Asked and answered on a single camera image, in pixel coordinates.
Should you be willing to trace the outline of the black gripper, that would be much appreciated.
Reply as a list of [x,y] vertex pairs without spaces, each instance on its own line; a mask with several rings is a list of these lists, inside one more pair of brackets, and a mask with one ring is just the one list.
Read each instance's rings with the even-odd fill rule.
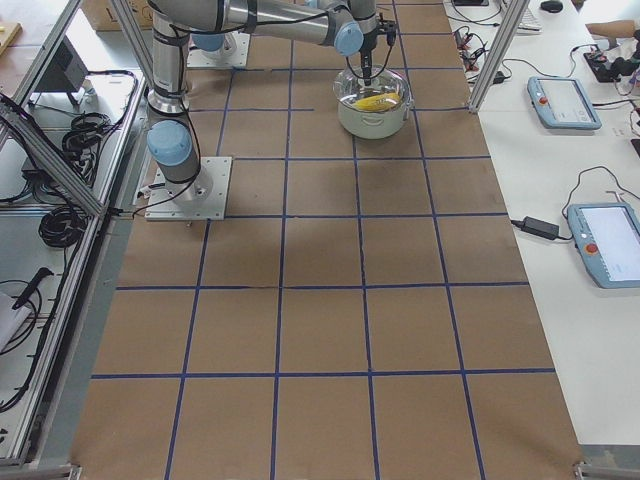
[[360,48],[360,66],[365,85],[370,84],[370,67],[372,66],[372,52],[376,48],[376,20],[366,19],[360,22],[360,29],[364,35]]

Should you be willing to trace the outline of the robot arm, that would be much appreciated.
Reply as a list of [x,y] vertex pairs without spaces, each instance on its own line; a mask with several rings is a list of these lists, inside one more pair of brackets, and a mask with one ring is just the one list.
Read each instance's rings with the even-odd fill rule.
[[152,1],[152,85],[147,97],[148,152],[159,189],[141,214],[149,221],[223,218],[232,160],[205,157],[189,117],[187,69],[244,67],[249,39],[269,37],[332,47],[359,55],[371,75],[382,32],[373,1]]

